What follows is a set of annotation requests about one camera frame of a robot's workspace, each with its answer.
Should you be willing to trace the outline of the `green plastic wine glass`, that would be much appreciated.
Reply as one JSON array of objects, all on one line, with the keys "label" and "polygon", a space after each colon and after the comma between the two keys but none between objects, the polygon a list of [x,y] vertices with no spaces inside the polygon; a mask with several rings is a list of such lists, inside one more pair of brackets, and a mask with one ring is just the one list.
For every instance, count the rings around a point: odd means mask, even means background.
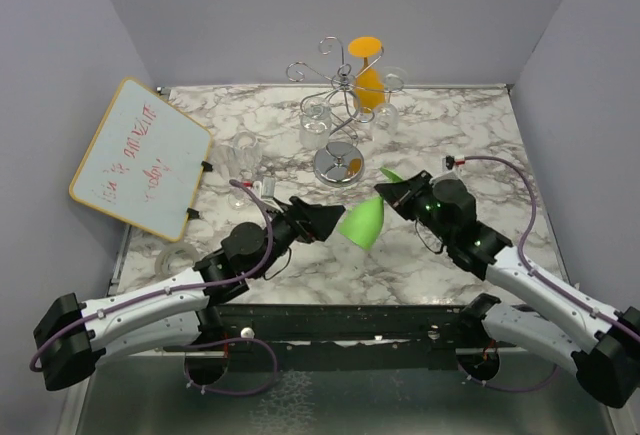
[{"label": "green plastic wine glass", "polygon": [[384,225],[384,199],[376,189],[369,198],[350,210],[338,226],[338,232],[364,251],[369,251]]}]

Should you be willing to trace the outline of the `clear wine glass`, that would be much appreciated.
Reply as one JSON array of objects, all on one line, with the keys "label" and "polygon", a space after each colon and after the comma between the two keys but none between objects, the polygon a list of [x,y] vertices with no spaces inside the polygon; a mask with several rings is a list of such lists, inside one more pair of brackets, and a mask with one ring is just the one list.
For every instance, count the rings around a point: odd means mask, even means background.
[{"label": "clear wine glass", "polygon": [[237,133],[232,140],[230,177],[252,189],[261,160],[262,148],[258,138],[249,131]]},{"label": "clear wine glass", "polygon": [[310,97],[301,104],[299,138],[308,150],[318,150],[326,146],[332,129],[329,104],[320,97]]},{"label": "clear wine glass", "polygon": [[370,131],[374,141],[386,142],[396,134],[399,122],[399,111],[391,103],[391,97],[404,89],[408,74],[399,67],[384,67],[379,75],[384,89],[384,101],[373,111],[374,118]]}]

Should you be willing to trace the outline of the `orange plastic wine glass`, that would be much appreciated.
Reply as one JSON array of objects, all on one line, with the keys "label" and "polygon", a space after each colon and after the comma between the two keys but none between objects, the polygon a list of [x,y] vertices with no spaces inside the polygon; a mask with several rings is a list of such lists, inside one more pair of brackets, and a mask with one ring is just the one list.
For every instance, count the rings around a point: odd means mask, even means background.
[{"label": "orange plastic wine glass", "polygon": [[348,51],[351,56],[363,61],[363,66],[356,75],[354,91],[362,113],[369,114],[386,101],[384,85],[373,67],[384,54],[384,47],[379,39],[362,36],[350,42]]}]

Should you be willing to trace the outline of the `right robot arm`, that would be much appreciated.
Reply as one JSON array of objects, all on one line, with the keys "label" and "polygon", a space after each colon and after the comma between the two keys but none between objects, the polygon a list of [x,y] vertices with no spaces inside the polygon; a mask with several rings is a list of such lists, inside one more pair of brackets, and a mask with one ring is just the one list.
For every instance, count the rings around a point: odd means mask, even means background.
[{"label": "right robot arm", "polygon": [[504,235],[479,221],[476,199],[455,175],[422,171],[376,192],[405,220],[431,231],[460,269],[534,309],[524,315],[492,302],[459,322],[461,338],[524,348],[573,374],[596,401],[623,407],[639,387],[639,311],[598,301],[533,264]]}]

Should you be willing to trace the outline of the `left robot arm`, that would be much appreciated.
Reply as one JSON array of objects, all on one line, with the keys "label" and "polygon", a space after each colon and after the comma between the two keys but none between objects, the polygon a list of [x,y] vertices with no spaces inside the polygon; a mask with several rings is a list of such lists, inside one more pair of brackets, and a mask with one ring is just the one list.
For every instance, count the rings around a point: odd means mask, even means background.
[{"label": "left robot arm", "polygon": [[265,223],[242,222],[219,249],[161,282],[111,297],[80,301],[57,297],[33,330],[36,352],[29,369],[49,391],[75,385],[115,354],[194,344],[206,350],[221,326],[200,315],[248,289],[293,243],[324,242],[345,212],[342,205],[308,204],[293,196],[260,210]]}]

